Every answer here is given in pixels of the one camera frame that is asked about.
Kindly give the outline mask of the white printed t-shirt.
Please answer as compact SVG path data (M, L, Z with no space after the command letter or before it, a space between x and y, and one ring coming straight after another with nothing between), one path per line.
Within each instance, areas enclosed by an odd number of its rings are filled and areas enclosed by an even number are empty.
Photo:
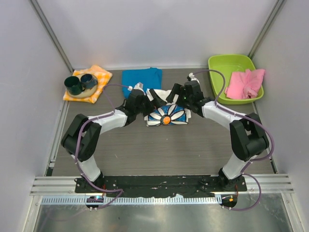
M152 100L147 89L147 97ZM147 127L167 126L167 125L186 125L191 118L191 111L180 107L176 101L179 95L175 95L172 103L166 101L166 97L171 90L154 89L157 95L166 103L162 107L155 109L152 113L144 117Z

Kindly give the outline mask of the green plastic basin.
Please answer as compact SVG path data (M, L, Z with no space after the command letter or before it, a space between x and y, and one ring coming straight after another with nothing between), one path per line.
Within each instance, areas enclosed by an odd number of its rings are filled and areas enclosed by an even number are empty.
M208 66L210 69L219 72L210 72L210 80L214 95L219 97L218 102L220 104L247 104L263 97L264 90L262 86L256 98L233 100L225 94L232 72L245 72L246 69L256 70L249 57L240 54L215 55L209 58Z

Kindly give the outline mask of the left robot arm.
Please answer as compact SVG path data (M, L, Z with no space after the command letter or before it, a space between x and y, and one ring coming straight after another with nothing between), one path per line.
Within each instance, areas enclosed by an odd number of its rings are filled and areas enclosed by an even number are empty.
M120 106L109 113L89 117L78 114L74 118L61 140L61 145L74 157L74 163L91 192L117 192L103 189L104 174L94 158L100 135L125 127L135 121L137 115L147 116L166 103L154 89L150 89L148 94L143 90L134 89Z

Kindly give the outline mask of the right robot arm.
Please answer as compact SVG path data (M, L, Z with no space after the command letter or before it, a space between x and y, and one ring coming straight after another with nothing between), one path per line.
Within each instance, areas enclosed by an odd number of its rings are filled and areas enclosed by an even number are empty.
M269 147L269 140L261 127L259 116L255 113L241 114L222 106L212 98L204 97L196 80L188 81L184 85L174 84L166 100L171 103L175 98L178 106L215 121L229 130L233 154L218 172L218 185L224 191L233 189L250 163Z

